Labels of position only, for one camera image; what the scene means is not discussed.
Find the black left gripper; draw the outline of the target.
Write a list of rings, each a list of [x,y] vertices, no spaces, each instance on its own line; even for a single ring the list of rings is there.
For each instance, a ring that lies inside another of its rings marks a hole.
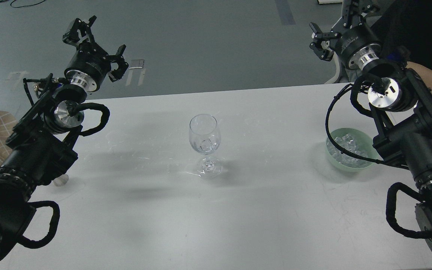
[[[65,78],[72,80],[75,77],[83,77],[86,81],[86,91],[96,92],[108,73],[111,82],[120,80],[127,71],[129,64],[123,56],[126,45],[122,44],[115,55],[108,53],[96,44],[91,27],[97,16],[92,16],[88,21],[79,18],[70,23],[62,41],[76,48],[76,52],[64,71]],[[111,64],[117,68],[110,70]]]

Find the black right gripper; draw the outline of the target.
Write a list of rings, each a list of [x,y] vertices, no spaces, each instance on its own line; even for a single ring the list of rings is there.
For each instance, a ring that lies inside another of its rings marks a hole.
[[[343,0],[341,23],[336,23],[331,31],[323,32],[310,22],[313,31],[309,48],[319,60],[331,61],[333,54],[338,62],[350,70],[363,70],[370,62],[379,59],[382,45],[373,31],[367,26],[364,15],[379,12],[381,6],[375,0]]]

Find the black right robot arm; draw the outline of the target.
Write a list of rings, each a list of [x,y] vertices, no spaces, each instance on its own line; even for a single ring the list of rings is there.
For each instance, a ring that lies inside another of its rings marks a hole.
[[[432,94],[423,79],[407,67],[409,51],[400,46],[382,56],[383,44],[366,23],[378,10],[371,0],[344,0],[341,17],[329,32],[310,23],[310,49],[321,59],[338,57],[340,68],[359,70],[355,82],[334,96],[325,117],[330,143],[342,154],[409,170],[416,191],[394,183],[387,192],[386,221],[407,238],[424,239],[432,251]],[[329,117],[346,93],[358,113],[374,120],[373,148],[381,159],[363,157],[340,146],[331,136]]]

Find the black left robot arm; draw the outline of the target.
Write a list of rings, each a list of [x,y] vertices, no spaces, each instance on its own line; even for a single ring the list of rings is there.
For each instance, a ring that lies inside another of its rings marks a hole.
[[[38,186],[63,176],[78,159],[73,150],[80,136],[101,131],[109,109],[86,102],[105,77],[120,80],[129,67],[121,45],[114,55],[99,46],[91,27],[97,17],[75,19],[62,41],[76,52],[62,78],[23,79],[31,108],[6,140],[11,154],[0,166],[0,261],[15,245],[29,249],[46,246],[54,237],[60,207],[53,201],[31,202]]]

